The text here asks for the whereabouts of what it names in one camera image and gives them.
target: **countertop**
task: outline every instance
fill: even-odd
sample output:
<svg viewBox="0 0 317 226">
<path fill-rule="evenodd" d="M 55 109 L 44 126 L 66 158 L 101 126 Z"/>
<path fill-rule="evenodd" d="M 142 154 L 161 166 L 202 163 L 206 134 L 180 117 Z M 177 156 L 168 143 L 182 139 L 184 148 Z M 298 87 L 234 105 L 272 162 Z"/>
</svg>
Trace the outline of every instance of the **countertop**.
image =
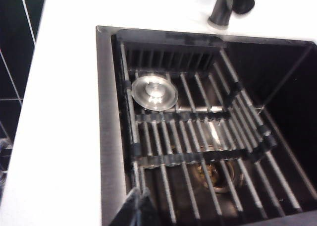
<svg viewBox="0 0 317 226">
<path fill-rule="evenodd" d="M 317 40 L 317 0 L 256 0 L 227 30 L 215 0 L 46 0 L 1 226 L 101 225 L 97 25 Z"/>
</svg>

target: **tile grout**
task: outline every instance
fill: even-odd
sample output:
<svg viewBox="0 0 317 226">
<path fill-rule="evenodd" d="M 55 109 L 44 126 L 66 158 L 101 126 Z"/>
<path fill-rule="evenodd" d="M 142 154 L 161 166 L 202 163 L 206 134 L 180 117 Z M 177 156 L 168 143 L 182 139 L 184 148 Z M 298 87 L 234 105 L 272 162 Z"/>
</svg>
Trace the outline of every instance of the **tile grout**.
<svg viewBox="0 0 317 226">
<path fill-rule="evenodd" d="M 1 120 L 0 120 L 0 127 L 2 128 L 4 134 L 6 135 L 7 139 L 9 139 L 9 141 L 12 143 L 11 138 L 8 135 L 8 132 L 6 131 L 6 129 L 4 128 L 4 125 L 2 124 Z"/>
<path fill-rule="evenodd" d="M 13 78 L 12 78 L 11 73 L 10 73 L 10 71 L 9 71 L 8 65 L 6 64 L 6 61 L 5 61 L 5 59 L 4 59 L 4 56 L 3 56 L 3 53 L 2 53 L 1 48 L 0 48 L 0 55 L 1 55 L 2 61 L 3 61 L 3 63 L 4 63 L 4 66 L 5 66 L 5 68 L 6 68 L 6 71 L 7 71 L 8 75 L 9 75 L 9 78 L 10 78 L 10 80 L 11 80 L 11 83 L 12 83 L 12 85 L 13 85 L 13 88 L 14 88 L 14 91 L 15 91 L 15 93 L 16 93 L 16 96 L 17 96 L 17 98 L 18 98 L 18 100 L 19 100 L 19 102 L 20 102 L 20 105 L 22 106 L 22 102 L 21 102 L 20 95 L 19 95 L 19 93 L 18 93 L 18 90 L 16 89 L 16 86 L 15 86 L 15 84 L 14 84 Z"/>
<path fill-rule="evenodd" d="M 18 98 L 0 98 L 0 101 L 23 101 L 23 98 L 18 99 Z"/>
<path fill-rule="evenodd" d="M 30 32 L 31 32 L 32 39 L 33 39 L 34 49 L 35 49 L 35 43 L 36 43 L 35 42 L 35 36 L 34 36 L 34 33 L 33 33 L 33 28 L 32 28 L 32 24 L 31 24 L 31 20 L 30 20 L 30 16 L 29 16 L 28 8 L 26 7 L 25 0 L 22 0 L 22 3 L 23 3 L 26 19 L 28 20 Z"/>
</svg>

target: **stainless steel sink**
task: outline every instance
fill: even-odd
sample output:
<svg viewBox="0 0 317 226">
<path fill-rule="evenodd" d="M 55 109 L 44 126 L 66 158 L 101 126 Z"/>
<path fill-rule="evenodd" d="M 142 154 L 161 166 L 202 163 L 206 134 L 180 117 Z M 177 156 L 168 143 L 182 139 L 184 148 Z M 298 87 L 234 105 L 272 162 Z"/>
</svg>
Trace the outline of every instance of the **stainless steel sink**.
<svg viewBox="0 0 317 226">
<path fill-rule="evenodd" d="M 97 27 L 103 225 L 132 187 L 150 190 L 162 225 L 243 225 L 317 208 L 313 184 L 264 106 L 273 96 L 261 101 L 231 61 L 239 43 L 302 47 L 302 59 L 313 49 L 302 41 Z M 132 98 L 131 83 L 153 73 L 178 90 L 166 111 Z M 272 83 L 274 93 L 285 80 Z"/>
</svg>

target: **metal rod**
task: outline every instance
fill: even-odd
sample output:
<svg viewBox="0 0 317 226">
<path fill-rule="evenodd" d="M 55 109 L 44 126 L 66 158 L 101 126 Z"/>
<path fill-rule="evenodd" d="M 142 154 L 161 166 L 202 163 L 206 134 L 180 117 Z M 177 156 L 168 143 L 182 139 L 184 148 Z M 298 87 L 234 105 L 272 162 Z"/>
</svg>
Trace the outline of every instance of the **metal rod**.
<svg viewBox="0 0 317 226">
<path fill-rule="evenodd" d="M 178 64 L 177 64 L 177 69 L 180 68 L 180 66 L 181 66 L 181 64 L 182 64 L 183 57 L 184 57 L 184 53 L 181 53 L 180 58 L 179 58 L 179 61 L 178 61 Z"/>
<path fill-rule="evenodd" d="M 166 77 L 167 77 L 167 79 L 170 82 L 172 82 L 169 73 L 166 74 Z M 179 111 L 178 100 L 176 101 L 175 108 L 170 108 L 170 109 L 166 110 L 165 112 L 176 112 L 176 113 L 179 113 L 180 111 Z"/>
<path fill-rule="evenodd" d="M 173 138 L 174 138 L 174 141 L 175 141 L 176 151 L 177 151 L 177 153 L 181 154 L 183 151 L 182 151 L 182 147 L 180 145 L 179 136 L 178 136 L 178 133 L 177 133 L 175 121 L 171 120 L 169 122 L 169 124 L 170 124 L 171 129 L 172 129 Z M 190 201 L 192 203 L 192 207 L 193 207 L 195 218 L 197 220 L 200 220 L 200 214 L 199 214 L 199 211 L 198 211 L 198 206 L 197 206 L 197 202 L 196 202 L 193 186 L 192 186 L 192 183 L 191 183 L 190 178 L 189 178 L 189 173 L 188 173 L 188 169 L 187 169 L 185 161 L 182 162 L 182 169 L 183 169 L 183 173 L 184 173 L 184 176 L 185 176 L 186 185 L 187 185 L 187 188 L 188 188 L 189 197 L 190 197 Z"/>
<path fill-rule="evenodd" d="M 202 60 L 202 57 L 203 57 L 203 53 L 201 53 L 201 54 L 199 55 L 194 70 L 197 70 L 197 68 L 199 67 L 199 64 L 200 64 L 200 62 L 201 62 L 201 60 Z"/>
<path fill-rule="evenodd" d="M 170 144 L 169 135 L 168 135 L 168 131 L 167 131 L 166 122 L 162 121 L 161 124 L 162 124 L 164 141 L 165 141 L 165 145 L 166 145 L 166 152 L 167 152 L 167 154 L 173 154 L 173 150 L 172 150 L 172 147 Z"/>
<path fill-rule="evenodd" d="M 189 90 L 189 88 L 188 88 L 188 84 L 187 84 L 187 82 L 186 82 L 186 79 L 185 79 L 185 77 L 184 77 L 183 74 L 181 74 L 180 77 L 181 77 L 181 79 L 182 79 L 182 83 L 183 83 L 183 86 L 184 86 L 184 89 L 185 89 L 185 92 L 186 92 L 186 96 L 187 96 L 187 98 L 188 98 L 188 100 L 189 100 L 189 103 L 190 103 L 190 106 L 191 106 L 191 108 L 192 108 L 192 111 L 195 113 L 195 112 L 196 112 L 196 107 L 195 107 L 194 101 L 193 101 L 193 99 L 192 99 L 190 90 Z M 199 132 L 200 132 L 200 135 L 201 135 L 201 137 L 202 137 L 202 139 L 203 139 L 203 143 L 204 143 L 204 146 L 205 146 L 206 151 L 210 151 L 211 149 L 210 149 L 210 147 L 209 147 L 209 145 L 208 145 L 208 143 L 207 143 L 205 134 L 204 134 L 203 129 L 202 129 L 202 126 L 201 126 L 201 122 L 200 122 L 200 121 L 196 121 L 196 124 L 197 124 L 198 130 L 199 130 Z M 219 150 L 219 148 L 218 148 L 216 142 L 215 142 L 215 144 L 214 144 L 213 147 L 214 147 L 214 149 L 215 149 L 216 151 Z M 234 201 L 234 203 L 235 203 L 235 205 L 236 205 L 236 208 L 237 208 L 237 210 L 238 210 L 238 212 L 239 212 L 239 215 L 242 216 L 242 215 L 243 215 L 243 207 L 242 207 L 242 205 L 241 205 L 241 202 L 240 202 L 240 200 L 239 200 L 238 194 L 237 194 L 237 192 L 236 192 L 236 190 L 235 190 L 235 188 L 234 188 L 234 185 L 233 185 L 233 183 L 232 183 L 232 180 L 231 180 L 231 177 L 230 177 L 228 168 L 227 168 L 227 166 L 226 166 L 226 164 L 225 164 L 224 161 L 220 161 L 220 165 L 221 165 L 221 168 L 222 168 L 222 170 L 223 170 L 223 172 L 224 172 L 225 178 L 226 178 L 226 180 L 227 180 L 227 183 L 228 183 L 228 186 L 229 186 L 229 189 L 230 189 L 230 193 L 231 193 L 231 195 L 232 195 L 232 198 L 233 198 L 233 201 Z"/>
<path fill-rule="evenodd" d="M 163 57 L 164 57 L 164 51 L 161 51 L 160 56 L 159 56 L 159 62 L 158 62 L 159 68 L 162 67 Z"/>
<path fill-rule="evenodd" d="M 120 45 L 121 48 L 121 55 L 122 55 L 122 63 L 123 63 L 123 73 L 124 73 L 124 79 L 126 81 L 129 80 L 129 73 L 128 73 L 128 66 L 127 66 L 127 60 L 125 56 L 125 49 L 124 45 Z M 131 135 L 132 135 L 132 143 L 139 143 L 139 131 L 138 131 L 138 124 L 135 121 L 135 114 L 134 114 L 134 108 L 133 108 L 133 100 L 131 95 L 131 90 L 126 90 L 126 98 L 127 98 L 127 105 L 129 110 L 129 117 L 130 117 L 130 125 L 131 125 Z M 139 169 L 138 169 L 138 162 L 134 161 L 132 163 L 133 165 L 133 173 L 134 173 L 134 183 L 135 186 L 140 188 L 140 177 L 139 177 Z"/>
<path fill-rule="evenodd" d="M 143 166 L 140 166 L 140 175 L 141 175 L 141 187 L 142 187 L 142 192 L 145 191 L 145 189 L 147 188 L 146 186 L 146 180 L 145 180 L 145 172 L 144 172 L 144 168 Z"/>
<path fill-rule="evenodd" d="M 277 127 L 277 124 L 275 123 L 275 121 L 272 119 L 271 115 L 269 114 L 269 112 L 266 110 L 266 108 L 263 109 L 263 114 L 266 116 L 266 118 L 268 119 L 268 121 L 270 122 L 271 126 L 273 127 L 273 129 L 275 130 L 275 134 L 276 136 L 279 138 L 280 142 L 282 143 L 282 146 L 284 147 L 284 149 L 286 150 L 289 158 L 292 160 L 295 168 L 297 169 L 299 175 L 301 176 L 301 178 L 303 179 L 307 189 L 309 190 L 310 194 L 313 196 L 313 198 L 315 200 L 317 200 L 317 192 L 313 186 L 313 184 L 311 183 L 311 181 L 309 180 L 309 178 L 307 177 L 306 173 L 304 172 L 302 166 L 300 165 L 300 163 L 298 162 L 297 158 L 295 157 L 294 153 L 292 152 L 290 146 L 288 145 L 287 141 L 285 140 L 285 138 L 283 137 L 282 133 L 280 132 L 279 128 Z"/>
<path fill-rule="evenodd" d="M 305 57 L 306 55 L 308 55 L 310 49 L 311 48 L 307 48 L 305 50 L 304 54 L 302 55 L 302 57 Z M 234 68 L 233 68 L 228 56 L 226 55 L 225 51 L 221 50 L 220 54 L 221 54 L 224 62 L 226 63 L 226 66 L 227 66 L 227 68 L 228 68 L 228 70 L 229 70 L 229 72 L 231 74 L 231 77 L 233 78 L 234 82 L 238 82 L 239 81 L 238 76 L 237 76 L 236 72 L 234 71 Z M 220 77 L 220 79 L 221 79 L 221 81 L 223 83 L 223 86 L 224 86 L 224 88 L 226 90 L 226 93 L 229 94 L 230 91 L 229 91 L 228 84 L 225 81 L 225 79 L 224 79 L 219 67 L 217 65 L 214 65 L 214 66 L 215 66 L 216 72 L 218 73 L 218 75 L 219 75 L 219 77 Z M 281 83 L 283 84 L 289 78 L 289 76 L 285 76 Z M 248 133 L 248 135 L 250 136 L 250 139 L 252 141 L 253 146 L 256 147 L 257 146 L 257 142 L 259 142 L 259 143 L 262 142 L 262 138 L 260 137 L 259 133 L 257 132 L 257 127 L 256 127 L 255 123 L 253 122 L 253 119 L 252 119 L 251 115 L 249 114 L 249 111 L 254 116 L 255 120 L 257 121 L 257 124 L 263 125 L 263 121 L 256 114 L 255 109 L 254 109 L 254 107 L 252 105 L 252 102 L 251 102 L 250 98 L 247 96 L 246 92 L 244 92 L 244 98 L 245 98 L 246 102 L 248 103 L 247 104 L 248 108 L 245 107 L 241 97 L 239 95 L 237 96 L 238 103 L 239 103 L 240 107 L 243 109 L 247 120 L 245 120 L 245 118 L 243 117 L 243 115 L 242 115 L 242 113 L 240 111 L 240 108 L 237 106 L 235 101 L 233 101 L 233 107 L 236 110 L 239 119 L 242 121 L 242 123 L 243 123 L 243 125 L 244 125 L 244 127 L 245 127 L 245 129 L 246 129 L 246 131 Z M 250 127 L 248 126 L 247 121 L 251 125 L 251 128 L 252 128 L 253 132 L 251 131 Z M 301 206 L 299 205 L 299 202 L 297 201 L 297 199 L 296 199 L 292 189 L 290 188 L 288 182 L 286 181 L 282 171 L 280 170 L 277 162 L 275 161 L 275 158 L 273 157 L 273 155 L 271 154 L 270 151 L 266 152 L 265 155 L 267 156 L 272 168 L 274 169 L 274 172 L 277 175 L 277 177 L 278 177 L 278 179 L 279 179 L 279 181 L 281 183 L 281 186 L 283 187 L 284 191 L 286 192 L 287 197 L 291 201 L 292 206 L 298 212 L 302 212 L 303 210 L 302 210 Z"/>
<path fill-rule="evenodd" d="M 189 129 L 190 129 L 190 133 L 192 135 L 192 138 L 194 140 L 194 145 L 195 145 L 195 148 L 196 148 L 196 151 L 198 153 L 201 152 L 201 149 L 200 149 L 200 146 L 199 146 L 199 143 L 198 143 L 198 139 L 197 139 L 197 135 L 196 135 L 196 132 L 194 130 L 194 127 L 193 127 L 193 124 L 192 124 L 192 121 L 189 120 L 187 122 L 188 126 L 189 126 Z M 213 188 L 213 185 L 212 185 L 212 180 L 211 180 L 211 177 L 209 175 L 209 172 L 207 170 L 207 166 L 206 166 L 206 163 L 203 161 L 201 162 L 201 165 L 202 165 L 202 168 L 203 168 L 203 171 L 204 171 L 204 175 L 205 175 L 205 178 L 206 178 L 206 182 L 207 182 L 207 185 L 208 185 L 208 188 L 209 188 L 209 191 L 210 191 L 210 194 L 211 194 L 211 197 L 212 197 L 212 201 L 214 203 L 214 207 L 216 209 L 216 212 L 217 212 L 217 215 L 220 219 L 220 222 L 223 224 L 223 218 L 222 218 L 222 211 L 221 211 L 221 207 L 219 205 L 219 201 L 218 201 L 218 198 L 217 198 L 217 195 L 216 195 L 216 192 Z"/>
<path fill-rule="evenodd" d="M 150 51 L 150 57 L 149 57 L 149 67 L 152 67 L 152 61 L 153 61 L 153 54 L 154 54 L 154 52 L 153 52 L 153 50 L 151 50 Z"/>
<path fill-rule="evenodd" d="M 248 152 L 252 152 L 252 146 L 249 142 L 249 140 L 247 139 L 246 137 L 246 134 L 244 133 L 243 129 L 241 128 L 240 124 L 238 123 L 238 120 L 236 118 L 236 116 L 233 114 L 232 115 L 232 121 L 229 121 L 229 124 L 233 130 L 233 132 L 235 133 L 236 136 L 239 136 L 241 135 L 242 136 L 242 139 L 243 139 L 243 145 L 242 146 L 246 146 Z M 260 176 L 260 179 L 266 189 L 266 192 L 268 193 L 269 197 L 270 197 L 270 200 L 272 202 L 272 204 L 274 205 L 274 207 L 276 208 L 278 214 L 283 217 L 285 216 L 285 213 L 276 197 L 276 194 L 266 176 L 266 174 L 264 173 L 263 169 L 262 169 L 262 166 L 260 164 L 260 162 L 256 162 L 254 163 L 254 166 L 256 167 L 256 170 Z"/>
<path fill-rule="evenodd" d="M 212 112 L 221 112 L 222 111 L 222 106 L 213 106 L 211 107 Z M 181 106 L 177 108 L 178 112 L 191 112 L 192 109 L 190 107 L 185 107 Z M 170 112 L 175 112 L 175 109 L 168 109 L 165 110 L 164 112 L 170 113 Z M 208 113 L 208 107 L 202 106 L 202 107 L 196 107 L 196 112 L 197 113 Z"/>
<path fill-rule="evenodd" d="M 216 130 L 216 133 L 217 133 L 217 135 L 218 135 L 218 137 L 219 137 L 219 140 L 220 140 L 222 149 L 223 149 L 223 150 L 228 150 L 228 147 L 227 147 L 227 145 L 226 145 L 226 143 L 225 143 L 225 141 L 224 141 L 224 138 L 223 138 L 223 136 L 222 136 L 222 133 L 220 132 L 220 129 L 218 128 L 218 125 L 217 125 L 217 123 L 215 122 L 215 120 L 212 120 L 211 122 L 208 121 L 208 126 L 209 126 L 209 129 L 210 129 L 210 133 L 211 133 L 211 135 L 212 135 L 211 125 L 213 125 L 214 128 L 215 128 L 215 130 Z M 219 151 L 219 147 L 218 147 L 217 144 L 215 144 L 215 145 L 213 146 L 213 148 L 214 148 L 215 151 Z M 227 183 L 228 183 L 229 190 L 230 190 L 231 196 L 232 196 L 232 198 L 233 198 L 233 201 L 234 201 L 234 203 L 235 203 L 235 206 L 236 206 L 236 208 L 237 208 L 239 214 L 240 214 L 240 215 L 243 215 L 243 207 L 242 207 L 242 204 L 241 204 L 241 202 L 240 202 L 240 199 L 239 199 L 239 196 L 238 196 L 238 194 L 237 194 L 237 191 L 236 191 L 236 189 L 235 189 L 235 187 L 234 187 L 234 185 L 233 185 L 232 179 L 231 179 L 231 177 L 230 177 L 230 173 L 229 173 L 229 171 L 228 171 L 228 168 L 227 168 L 227 166 L 226 166 L 224 160 L 220 161 L 220 165 L 221 165 L 221 168 L 222 168 L 222 170 L 223 170 L 223 173 L 224 173 L 224 176 L 225 176 L 225 178 L 226 178 L 226 181 L 227 181 Z"/>
<path fill-rule="evenodd" d="M 202 87 L 202 85 L 201 85 L 201 82 L 200 82 L 199 77 L 196 76 L 196 75 L 195 75 L 195 77 L 196 77 L 197 83 L 200 83 L 200 88 L 199 88 L 199 89 L 200 89 L 200 91 L 201 91 L 201 94 L 206 97 L 206 93 L 205 93 L 205 91 L 204 91 L 204 89 L 203 89 L 203 87 Z M 207 101 L 207 97 L 204 98 L 204 100 L 205 100 L 206 106 L 208 106 L 208 105 L 209 105 L 209 102 Z M 204 140 L 205 135 L 204 135 L 204 133 L 202 132 L 202 129 L 200 130 L 200 133 L 201 133 L 201 136 L 202 136 L 202 138 L 203 138 L 203 140 Z M 223 139 L 223 136 L 222 136 L 221 132 L 217 131 L 217 134 L 218 134 L 218 136 L 219 136 L 220 142 L 222 142 L 221 145 L 223 146 L 224 150 L 227 150 L 227 146 L 226 146 L 226 144 L 225 144 L 225 142 L 224 142 L 224 139 Z M 219 151 L 219 148 L 218 148 L 216 142 L 215 142 L 215 145 L 214 145 L 214 149 L 215 149 L 216 151 Z M 235 187 L 234 187 L 234 185 L 233 185 L 233 182 L 232 182 L 232 180 L 231 180 L 231 177 L 230 177 L 229 171 L 228 171 L 228 169 L 227 169 L 227 166 L 226 166 L 226 164 L 225 164 L 224 161 L 220 161 L 220 165 L 221 165 L 221 167 L 222 167 L 222 169 L 223 169 L 223 171 L 224 171 L 224 174 L 225 174 L 225 177 L 226 177 L 226 180 L 227 180 L 229 189 L 230 189 L 230 193 L 231 193 L 231 195 L 232 195 L 233 201 L 235 202 L 236 208 L 237 208 L 238 212 L 240 212 L 240 215 L 243 215 L 243 207 L 242 207 L 242 204 L 241 204 L 241 202 L 240 202 L 239 196 L 238 196 L 238 194 L 237 194 L 237 192 L 236 192 L 236 190 L 235 190 Z"/>
<path fill-rule="evenodd" d="M 214 80 L 212 75 L 209 75 L 209 80 L 211 82 L 211 85 L 213 86 L 213 89 L 214 89 L 220 103 L 223 105 L 222 96 L 220 94 L 220 91 L 218 89 L 216 81 Z M 239 124 L 235 114 L 232 111 L 230 112 L 230 114 L 231 114 L 233 122 L 232 122 L 232 120 L 229 120 L 229 124 L 230 124 L 234 134 L 237 136 L 237 139 L 238 139 L 238 136 L 242 136 L 243 144 L 241 145 L 241 147 L 246 146 L 248 152 L 252 152 L 253 148 L 252 148 L 246 134 L 244 133 L 243 129 L 241 128 L 241 125 Z M 271 202 L 273 203 L 273 205 L 277 209 L 279 215 L 281 217 L 285 216 L 285 213 L 284 213 L 284 211 L 283 211 L 283 209 L 282 209 L 282 207 L 281 207 L 281 205 L 280 205 L 280 203 L 275 195 L 275 192 L 274 192 L 273 188 L 271 187 L 269 180 L 268 180 L 267 176 L 265 175 L 260 163 L 255 163 L 255 167 L 256 167 L 256 170 L 260 176 L 260 179 L 261 179 L 262 183 L 264 184 L 264 187 L 265 187 L 265 189 L 266 189 L 266 191 L 271 199 Z"/>
<path fill-rule="evenodd" d="M 121 44 L 120 47 L 121 47 L 124 79 L 126 81 L 129 81 L 129 73 L 128 73 L 128 66 L 127 66 L 127 60 L 126 60 L 126 56 L 125 56 L 124 45 Z M 133 143 L 138 143 L 139 136 L 138 136 L 138 131 L 137 131 L 137 123 L 135 121 L 133 100 L 132 100 L 132 95 L 131 95 L 130 89 L 126 90 L 126 96 L 127 96 L 129 115 L 130 115 L 129 117 L 130 117 L 130 124 L 131 124 L 132 141 L 133 141 Z"/>
<path fill-rule="evenodd" d="M 192 62 L 192 59 L 193 59 L 193 53 L 190 53 L 190 55 L 189 55 L 189 58 L 188 58 L 188 61 L 187 61 L 187 65 L 186 65 L 186 71 L 189 69 L 189 67 L 190 67 L 190 63 Z"/>
<path fill-rule="evenodd" d="M 235 150 L 236 147 L 235 147 L 235 144 L 234 144 L 234 141 L 233 141 L 233 136 L 232 136 L 232 134 L 231 134 L 226 122 L 223 119 L 220 120 L 220 126 L 223 127 L 224 133 L 227 136 L 227 139 L 229 140 L 231 149 Z M 241 139 L 239 139 L 238 144 L 242 146 Z M 251 178 L 249 176 L 249 173 L 248 173 L 243 161 L 241 159 L 237 159 L 237 163 L 238 163 L 238 165 L 239 165 L 239 167 L 241 169 L 241 172 L 243 173 L 243 175 L 245 177 L 245 181 L 247 183 L 247 186 L 249 188 L 249 191 L 250 191 L 250 193 L 252 195 L 252 198 L 254 200 L 254 203 L 255 203 L 256 207 L 259 209 L 259 212 L 260 212 L 262 218 L 263 219 L 267 219 L 267 214 L 266 214 L 266 212 L 265 212 L 265 210 L 263 208 L 262 202 L 261 202 L 261 200 L 260 200 L 260 198 L 258 196 L 258 193 L 257 193 L 257 191 L 256 191 L 256 189 L 255 189 L 255 187 L 254 187 L 254 185 L 252 183 L 252 180 L 251 180 Z"/>
<path fill-rule="evenodd" d="M 186 92 L 187 99 L 188 99 L 188 101 L 189 101 L 190 107 L 192 108 L 192 111 L 195 113 L 195 112 L 196 112 L 196 107 L 195 107 L 193 98 L 192 98 L 192 96 L 190 95 L 190 91 L 189 91 L 189 88 L 188 88 L 188 85 L 187 85 L 187 82 L 186 82 L 186 79 L 185 79 L 183 73 L 180 74 L 180 78 L 181 78 L 181 80 L 182 80 L 182 83 L 183 83 L 183 86 L 184 86 L 184 89 L 185 89 L 185 92 Z"/>
<path fill-rule="evenodd" d="M 172 60 L 174 57 L 174 52 L 171 52 L 169 60 L 168 60 L 168 64 L 167 64 L 167 69 L 170 70 L 170 66 L 172 65 Z"/>
<path fill-rule="evenodd" d="M 196 79 L 198 88 L 199 88 L 199 90 L 200 90 L 200 92 L 201 92 L 201 94 L 202 94 L 202 96 L 203 96 L 203 98 L 204 98 L 204 101 L 205 101 L 205 103 L 206 103 L 206 106 L 207 106 L 207 108 L 208 108 L 208 111 L 210 111 L 211 106 L 210 106 L 209 100 L 208 100 L 208 98 L 207 98 L 206 92 L 205 92 L 205 90 L 204 90 L 204 87 L 203 87 L 203 85 L 202 85 L 202 82 L 200 81 L 200 78 L 199 78 L 199 74 L 198 74 L 198 73 L 195 74 L 195 79 Z"/>
<path fill-rule="evenodd" d="M 142 59 L 143 59 L 143 49 L 140 50 L 138 67 L 142 67 Z"/>
<path fill-rule="evenodd" d="M 244 109 L 244 110 L 246 109 L 245 106 L 244 106 L 244 103 L 242 102 L 241 99 L 240 99 L 239 104 L 240 104 L 240 106 L 242 107 L 242 109 Z M 238 106 L 237 106 L 235 103 L 234 103 L 234 106 L 235 106 L 235 109 L 236 109 L 237 112 L 238 112 L 239 118 L 240 118 L 242 121 L 246 122 L 246 120 L 243 118 L 242 114 L 240 113 L 240 109 L 238 108 Z M 257 127 L 256 127 L 255 123 L 253 122 L 252 117 L 250 116 L 249 111 L 246 110 L 246 111 L 244 112 L 244 114 L 246 115 L 246 117 L 247 117 L 246 119 L 249 121 L 249 123 L 250 123 L 250 125 L 251 125 L 251 127 L 252 127 L 252 129 L 253 129 L 253 131 L 254 131 L 254 133 L 251 133 L 251 134 L 253 135 L 253 138 L 252 138 L 252 139 L 254 139 L 255 141 L 257 141 L 258 143 L 261 143 L 261 142 L 262 142 L 262 138 L 260 137 L 260 135 L 259 135 L 259 134 L 257 133 L 257 131 L 256 131 Z M 296 209 L 296 211 L 298 211 L 298 212 L 302 212 L 303 210 L 302 210 L 302 208 L 301 208 L 299 202 L 297 201 L 297 199 L 296 199 L 296 197 L 295 197 L 295 195 L 294 195 L 292 189 L 290 188 L 290 186 L 289 186 L 289 184 L 288 184 L 288 182 L 287 182 L 285 176 L 283 175 L 281 169 L 279 168 L 279 166 L 278 166 L 278 164 L 277 164 L 277 162 L 276 162 L 274 156 L 271 154 L 270 151 L 266 152 L 265 155 L 267 156 L 267 159 L 268 159 L 268 161 L 270 162 L 270 164 L 271 164 L 271 166 L 272 166 L 272 168 L 273 168 L 273 170 L 274 170 L 274 172 L 275 172 L 277 178 L 279 179 L 279 181 L 280 181 L 280 183 L 281 183 L 281 186 L 283 187 L 284 191 L 286 192 L 287 197 L 289 198 L 289 200 L 290 200 L 290 202 L 291 202 L 293 208 Z"/>
<path fill-rule="evenodd" d="M 191 153 L 192 152 L 192 148 L 190 146 L 190 142 L 189 142 L 189 139 L 188 139 L 188 134 L 186 132 L 186 128 L 185 128 L 184 122 L 183 121 L 179 121 L 179 126 L 180 126 L 180 129 L 181 129 L 181 132 L 182 132 L 182 135 L 183 135 L 183 139 L 184 139 L 184 142 L 185 142 L 186 152 L 187 153 Z"/>
<path fill-rule="evenodd" d="M 162 155 L 162 147 L 159 139 L 159 131 L 157 127 L 157 123 L 154 121 L 152 122 L 152 129 L 154 132 L 154 138 L 155 138 L 155 143 L 158 151 L 158 155 Z M 169 188 L 169 182 L 167 178 L 167 172 L 166 172 L 166 166 L 164 164 L 160 164 L 159 166 L 162 178 L 163 178 L 163 184 L 164 184 L 164 189 L 165 189 L 165 194 L 166 194 L 166 199 L 167 199 L 167 205 L 168 205 L 168 210 L 170 214 L 170 218 L 173 224 L 176 224 L 176 216 L 175 216 L 175 210 L 174 210 L 174 205 L 172 201 L 172 196 L 170 193 L 170 188 Z"/>
<path fill-rule="evenodd" d="M 143 122 L 143 129 L 144 129 L 144 135 L 145 135 L 145 142 L 146 142 L 147 150 L 148 150 L 147 155 L 152 156 L 153 152 L 151 148 L 151 140 L 150 140 L 148 123 Z"/>
<path fill-rule="evenodd" d="M 132 62 L 132 50 L 128 50 L 127 53 L 128 53 L 127 63 L 128 63 L 130 66 L 132 66 L 132 65 L 131 65 L 131 62 Z"/>
<path fill-rule="evenodd" d="M 135 186 L 140 189 L 140 176 L 139 176 L 138 162 L 134 161 L 132 165 L 133 165 L 133 172 L 135 177 L 134 183 L 135 183 Z"/>
<path fill-rule="evenodd" d="M 210 59 L 211 59 L 211 54 L 208 55 L 208 58 L 207 58 L 207 60 L 206 60 L 206 62 L 204 64 L 203 70 L 205 70 L 207 68 L 207 66 L 208 66 L 208 64 L 210 62 Z"/>
</svg>

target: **black faucet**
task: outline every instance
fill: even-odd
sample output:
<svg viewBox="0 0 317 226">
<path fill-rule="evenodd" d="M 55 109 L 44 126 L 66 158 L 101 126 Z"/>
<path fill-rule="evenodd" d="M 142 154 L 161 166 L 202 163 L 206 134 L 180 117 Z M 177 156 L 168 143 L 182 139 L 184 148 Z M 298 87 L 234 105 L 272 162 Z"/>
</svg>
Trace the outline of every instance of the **black faucet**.
<svg viewBox="0 0 317 226">
<path fill-rule="evenodd" d="M 254 0 L 217 0 L 209 17 L 210 25 L 225 29 L 232 11 L 237 14 L 245 14 L 254 7 L 254 4 Z"/>
</svg>

